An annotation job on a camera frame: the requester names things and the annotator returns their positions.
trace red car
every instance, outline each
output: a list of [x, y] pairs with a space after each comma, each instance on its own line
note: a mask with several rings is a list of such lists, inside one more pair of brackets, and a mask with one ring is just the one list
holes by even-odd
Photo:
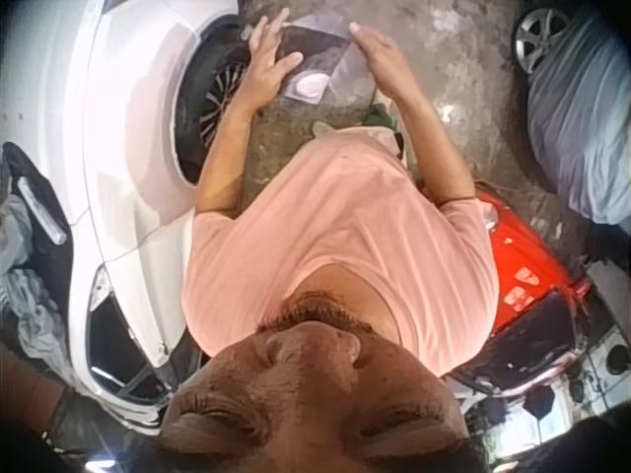
[[450, 378], [459, 383], [461, 399], [521, 396], [586, 350], [583, 300], [591, 283], [573, 282], [538, 234], [500, 198], [485, 188], [478, 189], [478, 198], [485, 204], [500, 299], [483, 350]]

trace wet ground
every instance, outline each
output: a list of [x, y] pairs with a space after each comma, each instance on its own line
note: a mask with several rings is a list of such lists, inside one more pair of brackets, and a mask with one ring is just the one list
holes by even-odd
[[[587, 221], [550, 192], [534, 159], [526, 133], [527, 80], [512, 54], [515, 25], [538, 3], [251, 0], [247, 17], [254, 22], [284, 6], [292, 8], [293, 19], [341, 9], [394, 38], [475, 177], [492, 185], [575, 272]], [[247, 158], [246, 203], [313, 138], [315, 120], [337, 128], [358, 123], [370, 103], [372, 86], [360, 81], [352, 93], [343, 98], [327, 94], [317, 106], [280, 98], [264, 110], [255, 121]]]

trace silver wheel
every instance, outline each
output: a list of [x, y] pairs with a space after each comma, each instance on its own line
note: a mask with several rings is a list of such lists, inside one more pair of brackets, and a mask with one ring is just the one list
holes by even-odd
[[204, 107], [199, 117], [199, 136], [206, 149], [210, 148], [219, 122], [226, 108], [233, 99], [242, 78], [244, 77], [245, 64], [230, 64], [215, 76], [215, 81], [206, 93]]
[[527, 74], [534, 72], [568, 23], [568, 17], [553, 8], [541, 8], [526, 15], [517, 29], [515, 53]]

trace nose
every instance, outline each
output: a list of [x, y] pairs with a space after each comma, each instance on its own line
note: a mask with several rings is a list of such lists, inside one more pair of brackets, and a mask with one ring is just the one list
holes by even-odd
[[352, 333], [325, 323], [303, 322], [269, 337], [266, 349], [274, 365], [293, 366], [304, 376], [318, 371], [337, 381], [348, 381], [361, 342]]

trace eyelash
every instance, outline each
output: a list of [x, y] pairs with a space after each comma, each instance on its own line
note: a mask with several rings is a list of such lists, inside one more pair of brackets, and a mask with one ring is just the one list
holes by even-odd
[[360, 431], [360, 436], [364, 438], [372, 438], [392, 431], [398, 427], [421, 420], [434, 420], [442, 422], [444, 419], [443, 411], [433, 405], [417, 406], [411, 410], [398, 410], [387, 414], [385, 420], [381, 420], [376, 426], [368, 427]]
[[255, 432], [255, 428], [244, 416], [217, 407], [214, 399], [207, 396], [187, 396], [183, 400], [180, 412], [181, 415], [192, 413], [207, 417], [220, 426], [245, 436], [252, 436]]

